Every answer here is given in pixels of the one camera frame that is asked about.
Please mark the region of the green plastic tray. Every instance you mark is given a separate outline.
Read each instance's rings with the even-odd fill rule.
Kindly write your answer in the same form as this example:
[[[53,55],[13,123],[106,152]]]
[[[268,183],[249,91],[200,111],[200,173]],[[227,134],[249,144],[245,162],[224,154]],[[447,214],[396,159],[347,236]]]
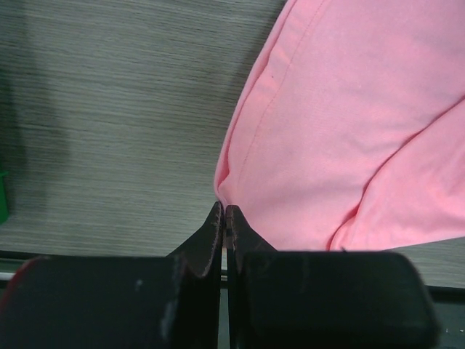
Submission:
[[[7,205],[7,196],[4,186],[4,177],[7,175],[7,172],[1,171],[0,174],[0,224],[4,224],[9,217],[8,205]]]

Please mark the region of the pink t shirt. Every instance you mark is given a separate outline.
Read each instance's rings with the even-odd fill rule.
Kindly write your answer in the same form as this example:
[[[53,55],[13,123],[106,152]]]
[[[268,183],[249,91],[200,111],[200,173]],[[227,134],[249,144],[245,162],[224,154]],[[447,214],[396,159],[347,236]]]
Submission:
[[[464,3],[287,1],[214,190],[277,249],[464,235]]]

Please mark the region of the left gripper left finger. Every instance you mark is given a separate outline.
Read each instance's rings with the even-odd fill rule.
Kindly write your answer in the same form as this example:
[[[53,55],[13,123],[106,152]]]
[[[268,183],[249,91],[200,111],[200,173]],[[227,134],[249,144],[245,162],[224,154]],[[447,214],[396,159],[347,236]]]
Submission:
[[[1,297],[3,348],[215,348],[223,209],[165,257],[40,256]]]

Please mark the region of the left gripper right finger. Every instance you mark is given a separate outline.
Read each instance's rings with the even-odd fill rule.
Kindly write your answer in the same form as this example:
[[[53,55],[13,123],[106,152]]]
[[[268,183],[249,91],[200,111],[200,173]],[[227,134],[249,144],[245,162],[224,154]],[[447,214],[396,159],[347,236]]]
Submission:
[[[433,348],[438,319],[396,252],[281,252],[225,210],[232,348]]]

